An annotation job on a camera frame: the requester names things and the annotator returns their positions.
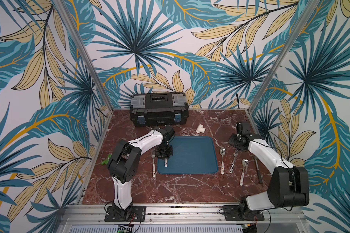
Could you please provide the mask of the colourful letter handle fork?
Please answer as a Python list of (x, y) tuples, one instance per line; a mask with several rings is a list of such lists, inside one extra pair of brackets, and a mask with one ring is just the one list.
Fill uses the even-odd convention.
[(152, 157), (152, 162), (153, 162), (153, 164), (152, 164), (152, 177), (156, 178), (155, 150), (152, 151), (151, 157)]

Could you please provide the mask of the Hello Kitty handle spoon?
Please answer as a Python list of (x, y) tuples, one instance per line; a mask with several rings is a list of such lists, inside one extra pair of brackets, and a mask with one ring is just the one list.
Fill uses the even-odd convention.
[(225, 173), (224, 156), (226, 154), (226, 149), (224, 147), (221, 147), (219, 153), (221, 155), (221, 174), (224, 175)]

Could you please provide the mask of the white cartoon handle spoon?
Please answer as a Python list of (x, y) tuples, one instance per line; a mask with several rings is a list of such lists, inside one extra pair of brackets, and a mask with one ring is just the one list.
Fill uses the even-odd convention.
[(244, 185), (244, 177), (245, 177), (245, 174), (247, 172), (247, 168), (248, 168), (248, 165), (249, 165), (249, 161), (244, 158), (242, 160), (242, 165), (243, 165), (243, 170), (242, 170), (242, 174), (241, 174), (241, 178), (240, 178), (240, 182), (239, 182), (239, 185), (240, 186), (243, 186)]

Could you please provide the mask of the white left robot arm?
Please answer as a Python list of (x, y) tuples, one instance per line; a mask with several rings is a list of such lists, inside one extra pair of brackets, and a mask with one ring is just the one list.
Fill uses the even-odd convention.
[(132, 209), (131, 180), (138, 172), (141, 156), (154, 149), (157, 159), (168, 163), (173, 155), (173, 147), (169, 145), (175, 136), (175, 130), (167, 125), (156, 127), (137, 139), (121, 140), (117, 143), (108, 163), (109, 174), (114, 182), (113, 210), (118, 216), (127, 218)]

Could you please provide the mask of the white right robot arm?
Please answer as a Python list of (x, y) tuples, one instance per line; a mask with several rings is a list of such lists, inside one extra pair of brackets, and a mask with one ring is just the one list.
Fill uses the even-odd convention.
[(308, 171), (285, 160), (260, 135), (251, 131), (248, 122), (236, 123), (236, 133), (230, 136), (228, 143), (239, 152), (254, 154), (271, 173), (271, 180), (267, 191), (242, 197), (238, 206), (224, 206), (226, 220), (262, 221), (265, 210), (309, 204)]

